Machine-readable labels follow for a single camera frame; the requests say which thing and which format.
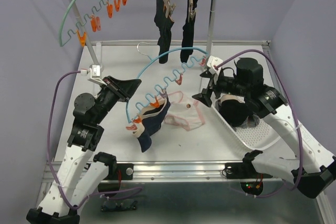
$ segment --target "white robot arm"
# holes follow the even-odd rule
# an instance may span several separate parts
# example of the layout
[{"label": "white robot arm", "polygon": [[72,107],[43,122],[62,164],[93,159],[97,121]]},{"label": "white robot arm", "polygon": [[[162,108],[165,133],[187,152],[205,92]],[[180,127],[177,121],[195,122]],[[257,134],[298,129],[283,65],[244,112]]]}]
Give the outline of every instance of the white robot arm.
[{"label": "white robot arm", "polygon": [[104,132],[99,124],[118,101],[129,101],[141,80],[117,80],[111,76],[101,80],[99,71],[93,69],[91,67],[89,80],[99,84],[101,90],[96,98],[90,93],[76,97],[73,112],[75,120],[63,162],[46,197],[37,208],[29,210],[26,219],[31,224],[78,224],[79,212],[87,196],[117,169],[115,156],[98,153],[80,180]]},{"label": "white robot arm", "polygon": [[214,56],[208,58],[207,70],[201,77],[210,78],[210,81],[207,88],[193,98],[210,107],[213,92],[217,99],[221,93],[244,97],[249,109],[282,137],[296,157],[301,156],[302,165],[302,173],[299,176],[299,159],[283,159],[272,149],[254,150],[245,155],[243,162],[229,164],[226,168],[227,178],[246,179],[258,173],[268,174],[296,184],[304,195],[316,198],[336,179],[335,155],[325,149],[300,122],[298,125],[295,123],[287,100],[278,90],[264,84],[263,68],[257,60],[239,59],[233,77],[224,76],[224,70],[227,68],[222,67],[222,62]]}]

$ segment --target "sock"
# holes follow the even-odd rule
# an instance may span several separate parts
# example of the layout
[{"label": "sock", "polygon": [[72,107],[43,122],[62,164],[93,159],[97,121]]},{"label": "sock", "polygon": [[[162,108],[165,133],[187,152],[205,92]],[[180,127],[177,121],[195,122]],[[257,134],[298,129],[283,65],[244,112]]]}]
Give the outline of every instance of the sock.
[{"label": "sock", "polygon": [[[172,26],[174,25],[174,21],[170,18],[165,17],[164,10],[164,2],[163,0],[156,0],[156,14],[154,17],[154,22],[156,26],[159,28],[160,37],[157,41],[160,46],[160,55],[164,52],[169,51],[170,44],[172,41]],[[160,64],[164,64],[168,61],[168,55],[165,55],[159,59]]]},{"label": "sock", "polygon": [[[197,7],[197,1],[198,0],[193,0],[194,2],[193,9]],[[195,29],[196,16],[194,16],[194,18],[188,22],[189,0],[187,3],[188,3],[187,4],[187,18],[185,20],[185,25],[183,26],[182,47],[192,47],[194,45],[194,29]],[[187,62],[189,59],[189,56],[192,53],[193,53],[193,50],[181,50],[181,53],[180,53],[181,62]]]}]

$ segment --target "underwear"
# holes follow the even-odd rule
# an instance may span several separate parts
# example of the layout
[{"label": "underwear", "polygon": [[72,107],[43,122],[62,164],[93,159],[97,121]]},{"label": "underwear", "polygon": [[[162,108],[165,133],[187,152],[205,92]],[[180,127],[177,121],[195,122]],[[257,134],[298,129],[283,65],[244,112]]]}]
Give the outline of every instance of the underwear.
[{"label": "underwear", "polygon": [[260,118],[234,95],[222,96],[216,101],[215,108],[234,130],[236,127],[256,127],[260,123]]},{"label": "underwear", "polygon": [[205,124],[199,110],[198,101],[191,99],[177,91],[168,95],[171,107],[164,119],[164,123],[180,126],[186,131],[191,131]]},{"label": "underwear", "polygon": [[133,136],[138,139],[141,152],[145,152],[151,147],[151,135],[161,129],[161,123],[171,104],[168,99],[162,99],[159,100],[159,105],[158,108],[148,105],[144,107],[139,114],[142,122],[136,123],[137,129],[133,131]]},{"label": "underwear", "polygon": [[[197,7],[197,1],[193,0],[193,10]],[[185,20],[185,25],[183,26],[183,40],[182,47],[192,47],[194,45],[194,30],[195,30],[195,19],[190,19],[188,22],[188,11],[189,11],[189,0],[187,5],[187,19]],[[181,50],[180,59],[181,62],[187,62],[189,56],[193,53],[193,50]]]},{"label": "underwear", "polygon": [[[170,16],[166,18],[165,14],[166,12],[164,9],[163,0],[156,0],[156,14],[154,17],[154,22],[160,31],[160,37],[159,40],[157,41],[158,45],[160,46],[159,55],[169,51],[170,43],[172,42],[171,29],[172,26],[174,25],[174,21],[171,19]],[[165,64],[167,61],[168,61],[168,55],[165,55],[159,59],[160,64]]]}]

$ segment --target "metal pole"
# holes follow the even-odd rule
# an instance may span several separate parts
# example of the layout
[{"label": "metal pole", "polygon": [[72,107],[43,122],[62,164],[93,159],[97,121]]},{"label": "metal pole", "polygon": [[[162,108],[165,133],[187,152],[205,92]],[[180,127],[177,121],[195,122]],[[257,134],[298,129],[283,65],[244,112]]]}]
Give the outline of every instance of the metal pole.
[{"label": "metal pole", "polygon": [[215,9],[216,9],[216,0],[211,0],[208,39],[206,43],[206,51],[209,53],[209,55],[211,55],[212,40],[214,36]]},{"label": "metal pole", "polygon": [[[82,18],[80,16],[80,14],[79,14],[79,11],[78,11],[76,3],[73,4],[72,10],[73,10],[73,12],[75,14],[75,18],[76,18],[77,22],[80,22],[81,24],[84,24],[84,22],[83,22],[83,20],[82,20]],[[86,33],[85,43],[86,43],[86,45],[88,47],[88,50],[90,52],[91,58],[93,60],[93,63],[95,65],[100,65],[99,62],[98,62],[97,56],[96,56],[96,54],[94,52],[94,49],[92,47],[92,43],[91,43],[91,40],[89,38],[89,34],[86,32],[85,26],[79,26],[79,28],[80,28],[81,34]]]}]

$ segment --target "wall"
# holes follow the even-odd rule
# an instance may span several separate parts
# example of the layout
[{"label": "wall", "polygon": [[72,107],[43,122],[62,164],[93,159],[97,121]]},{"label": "wall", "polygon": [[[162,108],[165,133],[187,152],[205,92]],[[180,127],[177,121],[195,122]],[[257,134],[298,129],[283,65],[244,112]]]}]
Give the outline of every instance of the wall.
[{"label": "wall", "polygon": [[[294,0],[217,0],[214,37],[217,40],[271,39]],[[176,3],[173,14],[173,39],[182,39],[182,26],[186,18],[187,0]],[[99,16],[102,31],[93,33],[91,40],[158,39],[159,30],[154,24],[155,0],[128,0],[126,6],[114,12],[109,19],[104,7]],[[211,0],[199,0],[195,25],[195,39],[207,38]],[[82,14],[90,13],[99,0],[78,0]]]},{"label": "wall", "polygon": [[[271,49],[299,118],[336,153],[336,0],[295,0]],[[327,190],[336,209],[336,183]]]},{"label": "wall", "polygon": [[[75,70],[76,40],[60,48],[61,0],[0,0],[0,222],[27,223],[46,162],[46,135],[57,80]],[[71,93],[61,84],[53,123],[54,151]]]}]

